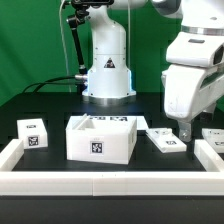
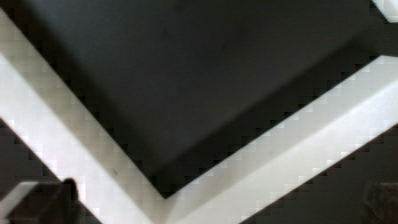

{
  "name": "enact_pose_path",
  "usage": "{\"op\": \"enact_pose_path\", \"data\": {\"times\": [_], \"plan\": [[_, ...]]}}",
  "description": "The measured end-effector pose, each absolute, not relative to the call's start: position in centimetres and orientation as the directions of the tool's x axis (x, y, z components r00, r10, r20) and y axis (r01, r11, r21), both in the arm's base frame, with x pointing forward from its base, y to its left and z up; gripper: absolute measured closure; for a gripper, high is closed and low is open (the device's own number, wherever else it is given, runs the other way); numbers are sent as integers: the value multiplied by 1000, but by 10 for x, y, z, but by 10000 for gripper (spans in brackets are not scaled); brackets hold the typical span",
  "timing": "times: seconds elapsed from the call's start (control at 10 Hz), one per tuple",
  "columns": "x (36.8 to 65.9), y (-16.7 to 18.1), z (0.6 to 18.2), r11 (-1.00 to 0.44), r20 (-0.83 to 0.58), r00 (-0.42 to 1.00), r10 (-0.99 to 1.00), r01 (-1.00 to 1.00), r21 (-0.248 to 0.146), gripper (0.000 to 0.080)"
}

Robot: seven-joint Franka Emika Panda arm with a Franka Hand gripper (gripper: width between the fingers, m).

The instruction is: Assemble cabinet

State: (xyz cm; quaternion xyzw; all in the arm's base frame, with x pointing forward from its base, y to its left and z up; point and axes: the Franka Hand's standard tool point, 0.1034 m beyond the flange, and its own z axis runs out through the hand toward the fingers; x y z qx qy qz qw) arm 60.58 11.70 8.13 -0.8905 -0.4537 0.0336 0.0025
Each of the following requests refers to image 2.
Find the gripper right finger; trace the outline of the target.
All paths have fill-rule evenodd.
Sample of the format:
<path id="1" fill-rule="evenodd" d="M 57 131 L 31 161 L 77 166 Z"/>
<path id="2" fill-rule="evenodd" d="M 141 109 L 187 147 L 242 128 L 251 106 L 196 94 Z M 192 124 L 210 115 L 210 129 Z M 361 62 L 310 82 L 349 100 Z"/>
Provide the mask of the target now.
<path id="1" fill-rule="evenodd" d="M 368 185 L 361 224 L 398 224 L 398 183 Z"/>

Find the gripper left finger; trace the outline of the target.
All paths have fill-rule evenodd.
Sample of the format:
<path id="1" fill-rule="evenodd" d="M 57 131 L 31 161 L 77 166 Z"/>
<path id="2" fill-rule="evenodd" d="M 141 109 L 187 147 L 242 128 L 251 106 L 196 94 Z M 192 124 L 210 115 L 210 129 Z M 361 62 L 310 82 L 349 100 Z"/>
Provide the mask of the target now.
<path id="1" fill-rule="evenodd" d="M 73 179 L 22 182 L 0 200 L 0 224 L 80 224 Z"/>

